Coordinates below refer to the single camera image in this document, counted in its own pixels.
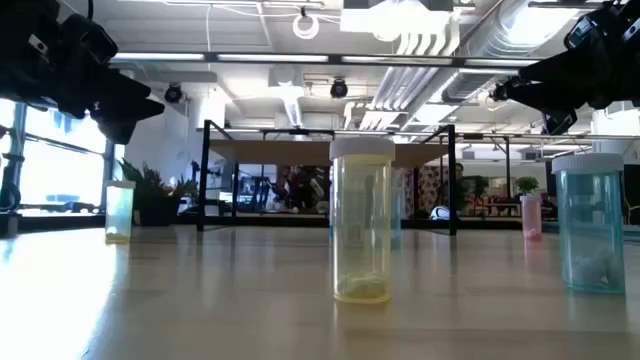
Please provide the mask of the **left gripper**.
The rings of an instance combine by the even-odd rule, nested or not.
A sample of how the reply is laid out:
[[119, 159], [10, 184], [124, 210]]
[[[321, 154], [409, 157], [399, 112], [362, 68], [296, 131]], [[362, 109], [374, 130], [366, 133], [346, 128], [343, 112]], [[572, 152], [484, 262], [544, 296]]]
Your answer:
[[39, 60], [32, 67], [32, 107], [56, 108], [76, 118], [89, 112], [112, 143], [127, 145], [138, 122], [161, 115], [165, 106], [151, 101], [151, 89], [104, 65], [56, 67]]

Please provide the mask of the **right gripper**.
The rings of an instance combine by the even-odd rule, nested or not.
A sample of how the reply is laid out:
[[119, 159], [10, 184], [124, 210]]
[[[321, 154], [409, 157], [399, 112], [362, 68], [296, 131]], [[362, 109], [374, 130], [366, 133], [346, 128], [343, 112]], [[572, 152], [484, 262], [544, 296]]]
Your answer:
[[521, 69], [520, 77], [498, 82], [491, 99], [512, 100], [539, 110], [554, 109], [542, 112], [541, 133], [562, 135], [577, 122], [573, 109], [581, 107], [608, 83], [617, 62], [617, 48], [587, 46], [567, 50]]

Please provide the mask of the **wooden shelf with black legs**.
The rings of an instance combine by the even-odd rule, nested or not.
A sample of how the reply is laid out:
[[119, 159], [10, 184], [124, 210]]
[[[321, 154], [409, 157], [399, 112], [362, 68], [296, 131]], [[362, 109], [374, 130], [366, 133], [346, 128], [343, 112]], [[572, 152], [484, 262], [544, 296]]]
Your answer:
[[[195, 218], [196, 229], [202, 232], [211, 226], [265, 226], [265, 227], [301, 227], [327, 228], [329, 220], [318, 215], [302, 216], [248, 216], [237, 215], [239, 192], [239, 166], [241, 164], [259, 165], [321, 165], [330, 164], [330, 144], [328, 142], [278, 141], [262, 138], [260, 140], [236, 140], [232, 130], [225, 130], [211, 120], [204, 123], [202, 133], [201, 160], [199, 178], [199, 197]], [[417, 169], [423, 164], [446, 155], [449, 166], [455, 166], [455, 140], [457, 133], [453, 125], [446, 125], [433, 133], [425, 133], [419, 144], [398, 144], [396, 146], [395, 165], [401, 168]], [[214, 203], [206, 195], [207, 165], [209, 155], [215, 152], [229, 158], [233, 164], [231, 214], [224, 212], [216, 216], [206, 214], [206, 207]]]

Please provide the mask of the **small background potted plant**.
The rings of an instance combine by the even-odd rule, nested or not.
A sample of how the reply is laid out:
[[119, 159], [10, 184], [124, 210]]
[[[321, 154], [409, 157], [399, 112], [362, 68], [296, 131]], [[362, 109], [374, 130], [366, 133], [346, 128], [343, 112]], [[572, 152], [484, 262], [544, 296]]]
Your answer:
[[518, 194], [521, 196], [532, 195], [539, 187], [539, 182], [535, 177], [524, 176], [515, 180]]

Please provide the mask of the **small pineapple toy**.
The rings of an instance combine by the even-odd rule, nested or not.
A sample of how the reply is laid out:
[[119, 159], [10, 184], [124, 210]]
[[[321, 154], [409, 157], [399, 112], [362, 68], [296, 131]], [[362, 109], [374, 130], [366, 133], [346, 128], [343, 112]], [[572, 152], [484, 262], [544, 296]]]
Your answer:
[[174, 184], [165, 182], [160, 172], [143, 163], [136, 168], [126, 159], [118, 161], [126, 180], [135, 183], [133, 210], [140, 226], [169, 226], [178, 216], [183, 198], [198, 197], [198, 182], [180, 177]]

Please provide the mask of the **person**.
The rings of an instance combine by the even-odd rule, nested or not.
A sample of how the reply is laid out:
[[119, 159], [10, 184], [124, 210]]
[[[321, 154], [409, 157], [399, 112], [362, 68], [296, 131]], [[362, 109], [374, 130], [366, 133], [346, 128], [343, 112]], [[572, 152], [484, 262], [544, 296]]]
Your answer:
[[318, 181], [319, 168], [293, 165], [278, 168], [277, 197], [289, 209], [316, 209], [325, 198]]

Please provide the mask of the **black overhead light bar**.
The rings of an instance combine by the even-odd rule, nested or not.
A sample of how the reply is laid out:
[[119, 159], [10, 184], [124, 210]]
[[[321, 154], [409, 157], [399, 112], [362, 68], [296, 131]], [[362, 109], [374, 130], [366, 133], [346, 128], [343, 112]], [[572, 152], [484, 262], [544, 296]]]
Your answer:
[[414, 55], [354, 55], [260, 52], [119, 52], [112, 63], [175, 62], [233, 64], [305, 64], [332, 66], [395, 66], [470, 69], [519, 69], [540, 61], [530, 57], [461, 57]]

